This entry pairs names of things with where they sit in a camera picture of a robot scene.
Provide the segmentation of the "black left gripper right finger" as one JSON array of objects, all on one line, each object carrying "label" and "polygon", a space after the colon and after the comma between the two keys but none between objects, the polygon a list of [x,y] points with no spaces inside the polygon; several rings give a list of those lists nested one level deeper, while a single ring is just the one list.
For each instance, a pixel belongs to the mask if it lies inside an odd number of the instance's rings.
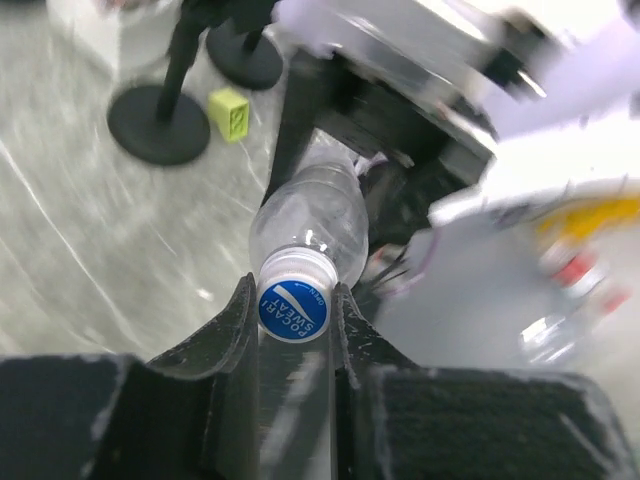
[{"label": "black left gripper right finger", "polygon": [[332,361],[336,377],[359,388],[370,367],[417,368],[365,319],[351,290],[339,283],[332,293]]}]

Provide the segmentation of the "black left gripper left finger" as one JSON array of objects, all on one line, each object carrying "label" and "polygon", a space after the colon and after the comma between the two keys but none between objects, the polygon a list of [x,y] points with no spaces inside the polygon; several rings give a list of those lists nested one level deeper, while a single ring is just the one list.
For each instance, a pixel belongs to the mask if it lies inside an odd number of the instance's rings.
[{"label": "black left gripper left finger", "polygon": [[175,347],[147,364],[156,376],[255,376],[258,371],[255,278],[240,278],[227,305]]}]

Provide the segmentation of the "blue Pocari bottle cap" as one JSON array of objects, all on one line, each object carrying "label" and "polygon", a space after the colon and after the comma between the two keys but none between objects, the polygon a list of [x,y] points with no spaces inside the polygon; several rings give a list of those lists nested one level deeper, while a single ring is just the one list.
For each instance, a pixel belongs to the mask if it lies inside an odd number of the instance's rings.
[{"label": "blue Pocari bottle cap", "polygon": [[279,281],[259,296],[262,328],[286,343],[305,343],[321,336],[328,327],[329,313],[326,293],[304,281]]}]

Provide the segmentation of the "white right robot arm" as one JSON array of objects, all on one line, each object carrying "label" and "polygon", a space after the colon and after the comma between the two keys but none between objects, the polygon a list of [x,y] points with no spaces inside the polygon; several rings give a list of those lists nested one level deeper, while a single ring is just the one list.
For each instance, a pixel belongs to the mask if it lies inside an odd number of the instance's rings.
[{"label": "white right robot arm", "polygon": [[482,212],[631,196],[635,1],[280,1],[295,41],[267,193],[322,130],[396,172],[369,213],[440,227]]}]

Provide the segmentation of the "clear Pocari bottle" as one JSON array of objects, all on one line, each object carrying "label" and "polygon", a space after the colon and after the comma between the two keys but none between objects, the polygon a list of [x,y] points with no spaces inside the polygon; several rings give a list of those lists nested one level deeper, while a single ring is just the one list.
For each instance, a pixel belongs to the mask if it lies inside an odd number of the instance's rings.
[{"label": "clear Pocari bottle", "polygon": [[274,252],[304,247],[325,255],[352,287],[369,252],[369,219],[354,163],[316,154],[260,207],[249,235],[257,273]]}]

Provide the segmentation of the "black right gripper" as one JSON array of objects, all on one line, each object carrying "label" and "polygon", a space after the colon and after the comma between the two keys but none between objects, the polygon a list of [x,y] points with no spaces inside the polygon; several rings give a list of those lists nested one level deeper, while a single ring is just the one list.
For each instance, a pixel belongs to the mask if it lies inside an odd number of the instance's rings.
[{"label": "black right gripper", "polygon": [[406,169],[483,170],[493,156],[485,116],[467,102],[422,108],[354,62],[291,58],[271,173],[261,206],[298,169],[319,129],[359,155],[382,154]]}]

